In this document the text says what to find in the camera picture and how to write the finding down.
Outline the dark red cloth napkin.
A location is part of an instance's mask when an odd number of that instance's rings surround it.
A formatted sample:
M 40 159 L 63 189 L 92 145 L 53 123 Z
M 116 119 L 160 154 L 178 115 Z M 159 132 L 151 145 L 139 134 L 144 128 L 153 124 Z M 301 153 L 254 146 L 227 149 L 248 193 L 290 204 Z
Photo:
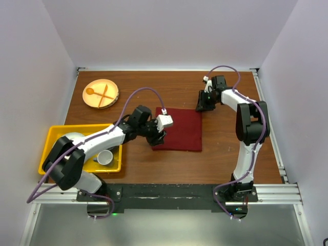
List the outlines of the dark red cloth napkin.
M 173 126 L 166 128 L 164 143 L 152 150 L 202 151 L 202 114 L 193 109 L 167 108 Z

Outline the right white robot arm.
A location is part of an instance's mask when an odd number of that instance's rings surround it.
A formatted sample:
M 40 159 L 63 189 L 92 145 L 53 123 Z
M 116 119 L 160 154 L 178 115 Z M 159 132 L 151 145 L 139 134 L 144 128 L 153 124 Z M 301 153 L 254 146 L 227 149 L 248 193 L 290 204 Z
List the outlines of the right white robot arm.
M 216 104 L 226 105 L 236 112 L 235 132 L 240 142 L 236 168 L 231 181 L 220 185 L 215 192 L 223 201 L 241 201 L 252 192 L 257 155 L 270 134 L 267 104 L 227 86 L 223 75 L 205 76 L 203 82 L 206 86 L 199 91 L 197 112 L 213 111 Z

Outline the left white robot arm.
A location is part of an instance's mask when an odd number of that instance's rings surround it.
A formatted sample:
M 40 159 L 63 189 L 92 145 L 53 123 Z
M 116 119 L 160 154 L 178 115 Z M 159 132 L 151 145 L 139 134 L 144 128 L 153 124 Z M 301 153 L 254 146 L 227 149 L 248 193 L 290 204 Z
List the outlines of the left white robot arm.
M 138 106 L 132 114 L 101 131 L 73 140 L 63 136 L 52 147 L 42 169 L 63 191 L 75 187 L 88 192 L 93 200 L 101 201 L 106 196 L 104 182 L 95 174 L 84 171 L 84 164 L 101 151 L 123 145 L 138 136 L 146 138 L 151 146 L 162 144 L 165 128 L 173 125 L 173 119 L 166 110 L 156 118 L 150 116 L 149 108 Z

